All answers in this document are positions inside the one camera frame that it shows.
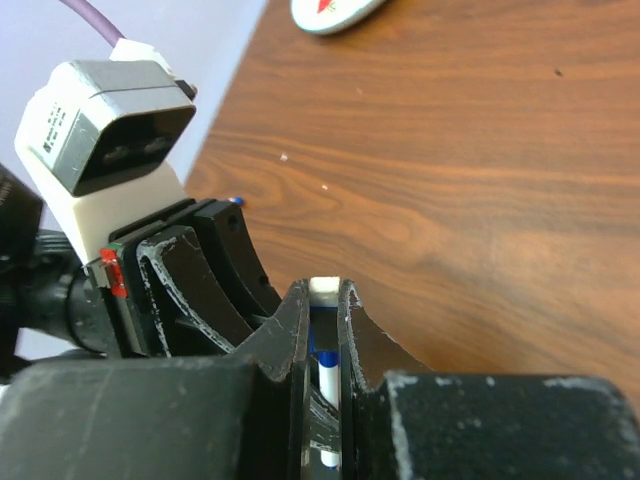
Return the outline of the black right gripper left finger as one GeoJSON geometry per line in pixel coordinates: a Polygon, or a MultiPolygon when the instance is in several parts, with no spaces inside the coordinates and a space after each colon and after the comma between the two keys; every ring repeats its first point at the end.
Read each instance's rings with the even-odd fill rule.
{"type": "Polygon", "coordinates": [[[5,479],[306,479],[310,292],[225,356],[49,361],[1,402],[5,479]]]}

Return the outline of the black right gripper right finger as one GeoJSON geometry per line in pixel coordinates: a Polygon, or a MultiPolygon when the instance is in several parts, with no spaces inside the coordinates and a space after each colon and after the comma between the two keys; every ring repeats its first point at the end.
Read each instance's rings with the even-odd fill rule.
{"type": "Polygon", "coordinates": [[[639,423],[596,376],[427,368],[341,283],[340,435],[346,479],[635,479],[639,423]]]}

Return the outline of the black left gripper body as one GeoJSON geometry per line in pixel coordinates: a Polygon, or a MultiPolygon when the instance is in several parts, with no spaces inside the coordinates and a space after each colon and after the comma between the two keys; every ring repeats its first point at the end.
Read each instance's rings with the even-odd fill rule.
{"type": "Polygon", "coordinates": [[[147,234],[110,234],[79,257],[64,234],[1,238],[1,377],[31,366],[20,330],[66,340],[90,357],[150,355],[150,271],[138,249],[147,234]]]}

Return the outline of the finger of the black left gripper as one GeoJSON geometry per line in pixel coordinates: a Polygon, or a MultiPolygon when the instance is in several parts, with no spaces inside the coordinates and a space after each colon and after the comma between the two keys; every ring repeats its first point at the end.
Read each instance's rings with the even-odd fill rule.
{"type": "Polygon", "coordinates": [[[203,200],[192,217],[204,255],[236,311],[260,325],[281,303],[251,241],[240,206],[203,200]]]}
{"type": "Polygon", "coordinates": [[[216,279],[195,230],[172,225],[136,249],[163,350],[233,350],[253,330],[216,279]]]}

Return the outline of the white blue marker pen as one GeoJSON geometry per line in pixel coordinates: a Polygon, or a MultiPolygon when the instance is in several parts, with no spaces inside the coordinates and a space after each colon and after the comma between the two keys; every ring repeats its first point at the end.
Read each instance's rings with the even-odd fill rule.
{"type": "MultiPolygon", "coordinates": [[[[333,407],[339,407],[339,355],[335,351],[316,352],[318,361],[319,390],[333,407]]],[[[320,452],[322,464],[332,470],[340,467],[340,455],[327,450],[320,452]]]]}

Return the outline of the blue pen cap with clip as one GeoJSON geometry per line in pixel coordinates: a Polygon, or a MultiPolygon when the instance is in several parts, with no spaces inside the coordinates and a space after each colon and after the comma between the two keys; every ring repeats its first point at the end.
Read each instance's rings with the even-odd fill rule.
{"type": "Polygon", "coordinates": [[[326,369],[338,366],[337,313],[340,278],[313,277],[310,293],[310,349],[319,365],[326,369]]]}

